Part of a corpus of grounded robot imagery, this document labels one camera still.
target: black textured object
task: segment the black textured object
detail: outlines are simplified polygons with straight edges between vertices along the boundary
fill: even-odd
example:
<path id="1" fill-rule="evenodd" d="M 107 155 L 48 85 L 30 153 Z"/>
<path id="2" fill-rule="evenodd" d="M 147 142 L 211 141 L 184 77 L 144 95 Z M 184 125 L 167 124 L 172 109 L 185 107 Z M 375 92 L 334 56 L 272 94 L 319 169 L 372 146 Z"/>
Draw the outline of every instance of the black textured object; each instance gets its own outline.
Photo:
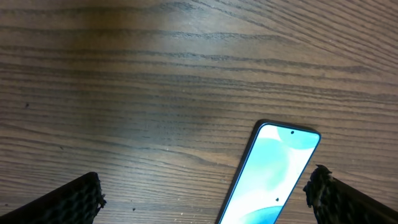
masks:
<path id="1" fill-rule="evenodd" d="M 317 166 L 303 190 L 318 224 L 398 223 L 396 211 L 333 178 L 325 166 Z"/>
<path id="2" fill-rule="evenodd" d="M 91 224 L 104 207 L 100 180 L 89 172 L 10 213 L 1 224 Z"/>

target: smartphone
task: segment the smartphone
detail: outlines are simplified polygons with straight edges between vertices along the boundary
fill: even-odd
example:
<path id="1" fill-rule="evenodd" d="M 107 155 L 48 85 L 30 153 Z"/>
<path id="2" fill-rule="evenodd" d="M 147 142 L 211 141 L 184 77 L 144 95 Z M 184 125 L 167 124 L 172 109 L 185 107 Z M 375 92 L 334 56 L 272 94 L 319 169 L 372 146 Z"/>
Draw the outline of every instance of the smartphone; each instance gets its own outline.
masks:
<path id="1" fill-rule="evenodd" d="M 320 139 L 312 128 L 258 121 L 216 224 L 274 224 Z"/>

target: wooden surface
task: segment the wooden surface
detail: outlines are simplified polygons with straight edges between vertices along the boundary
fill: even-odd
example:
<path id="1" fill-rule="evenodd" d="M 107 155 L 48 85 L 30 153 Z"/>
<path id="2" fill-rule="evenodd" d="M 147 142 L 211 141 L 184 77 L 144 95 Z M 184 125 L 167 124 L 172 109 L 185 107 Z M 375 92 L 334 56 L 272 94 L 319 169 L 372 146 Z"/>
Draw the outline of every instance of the wooden surface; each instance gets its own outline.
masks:
<path id="1" fill-rule="evenodd" d="M 85 174 L 95 223 L 214 223 L 256 120 L 398 210 L 398 1 L 0 1 L 0 214 Z"/>

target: blue wallpaper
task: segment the blue wallpaper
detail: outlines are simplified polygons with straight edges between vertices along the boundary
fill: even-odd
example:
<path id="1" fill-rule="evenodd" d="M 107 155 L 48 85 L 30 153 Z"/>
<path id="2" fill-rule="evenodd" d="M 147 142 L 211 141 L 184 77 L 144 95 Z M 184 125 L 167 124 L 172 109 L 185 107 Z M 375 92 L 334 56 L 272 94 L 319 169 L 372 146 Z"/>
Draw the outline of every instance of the blue wallpaper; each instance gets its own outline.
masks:
<path id="1" fill-rule="evenodd" d="M 320 137 L 306 131 L 263 126 L 221 224 L 273 224 Z"/>

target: wooden table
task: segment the wooden table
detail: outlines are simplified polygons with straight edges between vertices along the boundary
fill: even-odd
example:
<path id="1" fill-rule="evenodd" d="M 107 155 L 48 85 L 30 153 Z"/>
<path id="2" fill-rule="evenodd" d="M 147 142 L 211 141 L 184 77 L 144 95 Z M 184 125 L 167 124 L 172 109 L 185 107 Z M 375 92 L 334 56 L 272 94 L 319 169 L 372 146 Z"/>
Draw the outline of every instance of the wooden table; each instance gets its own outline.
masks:
<path id="1" fill-rule="evenodd" d="M 95 223 L 214 223 L 256 120 L 398 210 L 396 0 L 0 1 L 0 214 L 85 174 Z"/>

